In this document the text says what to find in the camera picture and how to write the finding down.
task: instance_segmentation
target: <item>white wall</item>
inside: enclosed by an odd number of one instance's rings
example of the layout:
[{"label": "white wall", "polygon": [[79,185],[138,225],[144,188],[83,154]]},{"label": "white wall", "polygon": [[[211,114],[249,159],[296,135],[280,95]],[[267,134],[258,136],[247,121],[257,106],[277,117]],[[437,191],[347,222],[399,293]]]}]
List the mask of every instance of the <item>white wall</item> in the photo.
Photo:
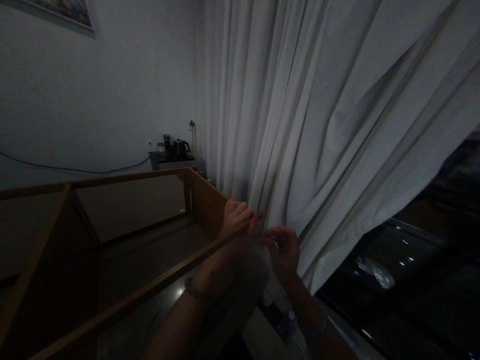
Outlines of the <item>white wall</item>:
[{"label": "white wall", "polygon": [[[194,0],[87,1],[96,38],[0,5],[0,149],[105,171],[145,159],[147,141],[189,141],[196,116]],[[150,162],[133,172],[149,171]],[[0,156],[0,188],[91,175]]]}]

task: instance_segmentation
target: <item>bracelet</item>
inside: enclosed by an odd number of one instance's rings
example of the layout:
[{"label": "bracelet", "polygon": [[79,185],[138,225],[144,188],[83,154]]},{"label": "bracelet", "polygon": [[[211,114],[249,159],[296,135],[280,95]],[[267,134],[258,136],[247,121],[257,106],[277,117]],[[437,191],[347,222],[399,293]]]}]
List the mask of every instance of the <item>bracelet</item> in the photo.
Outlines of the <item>bracelet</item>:
[{"label": "bracelet", "polygon": [[185,279],[185,291],[195,300],[198,300],[202,303],[209,303],[213,296],[208,293],[202,293],[192,285],[193,277],[187,277]]},{"label": "bracelet", "polygon": [[329,321],[327,317],[324,315],[323,319],[320,321],[320,324],[316,328],[306,331],[303,334],[303,336],[307,340],[315,339],[319,335],[322,335],[325,332],[325,330],[327,330],[328,326],[329,326]]}]

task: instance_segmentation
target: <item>glass jar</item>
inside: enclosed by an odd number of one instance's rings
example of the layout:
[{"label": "glass jar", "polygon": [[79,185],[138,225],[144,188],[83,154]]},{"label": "glass jar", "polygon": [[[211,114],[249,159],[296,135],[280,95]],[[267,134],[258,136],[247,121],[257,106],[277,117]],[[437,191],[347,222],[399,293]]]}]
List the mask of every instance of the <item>glass jar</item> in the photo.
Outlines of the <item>glass jar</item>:
[{"label": "glass jar", "polygon": [[165,144],[163,142],[158,142],[156,144],[155,152],[158,156],[165,157]]}]

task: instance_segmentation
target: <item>small table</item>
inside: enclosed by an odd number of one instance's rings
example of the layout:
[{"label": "small table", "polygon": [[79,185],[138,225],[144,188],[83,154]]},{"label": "small table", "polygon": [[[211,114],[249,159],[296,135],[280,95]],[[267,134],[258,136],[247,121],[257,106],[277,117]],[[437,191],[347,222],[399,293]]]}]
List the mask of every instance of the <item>small table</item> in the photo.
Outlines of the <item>small table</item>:
[{"label": "small table", "polygon": [[176,168],[188,168],[195,166],[195,158],[187,154],[186,158],[177,159],[174,157],[160,156],[154,151],[148,153],[150,155],[151,170],[167,170]]}]

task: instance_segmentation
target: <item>floor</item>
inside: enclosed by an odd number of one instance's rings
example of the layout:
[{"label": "floor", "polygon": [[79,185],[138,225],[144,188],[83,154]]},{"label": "floor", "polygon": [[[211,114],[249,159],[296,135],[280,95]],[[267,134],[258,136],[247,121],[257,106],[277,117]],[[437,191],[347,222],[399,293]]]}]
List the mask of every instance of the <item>floor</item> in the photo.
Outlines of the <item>floor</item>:
[{"label": "floor", "polygon": [[[329,317],[332,324],[340,332],[345,341],[354,350],[360,360],[385,360],[363,337],[355,332],[352,327],[338,314],[316,298],[319,306]],[[287,310],[290,305],[285,298],[278,299],[274,305],[278,310]],[[291,339],[283,342],[267,319],[272,318],[263,306],[257,306],[243,328],[242,339],[254,360],[269,359],[311,359],[307,343],[300,329],[297,327]]]}]

